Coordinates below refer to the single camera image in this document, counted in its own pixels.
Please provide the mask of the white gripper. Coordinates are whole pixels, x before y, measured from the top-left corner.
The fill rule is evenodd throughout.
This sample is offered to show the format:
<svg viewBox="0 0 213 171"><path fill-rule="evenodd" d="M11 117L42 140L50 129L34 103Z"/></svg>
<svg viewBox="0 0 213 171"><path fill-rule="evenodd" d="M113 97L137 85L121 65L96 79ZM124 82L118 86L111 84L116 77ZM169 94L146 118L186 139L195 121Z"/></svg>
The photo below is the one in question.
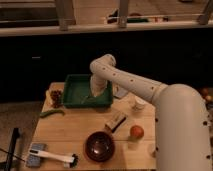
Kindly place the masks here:
<svg viewBox="0 0 213 171"><path fill-rule="evenodd" d="M98 76L92 75L90 79L91 93L94 97L101 95L107 87L107 81L99 78Z"/></svg>

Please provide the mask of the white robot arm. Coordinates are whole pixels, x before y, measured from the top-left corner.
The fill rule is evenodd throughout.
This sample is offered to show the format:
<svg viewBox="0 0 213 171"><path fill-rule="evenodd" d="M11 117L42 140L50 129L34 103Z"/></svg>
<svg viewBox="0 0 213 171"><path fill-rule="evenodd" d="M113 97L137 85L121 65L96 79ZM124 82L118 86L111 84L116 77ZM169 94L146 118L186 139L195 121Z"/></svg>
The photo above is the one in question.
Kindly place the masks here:
<svg viewBox="0 0 213 171"><path fill-rule="evenodd" d="M213 171L208 111L204 99L185 84L167 85L115 67L106 54L90 63L93 94L111 81L155 106L157 171Z"/></svg>

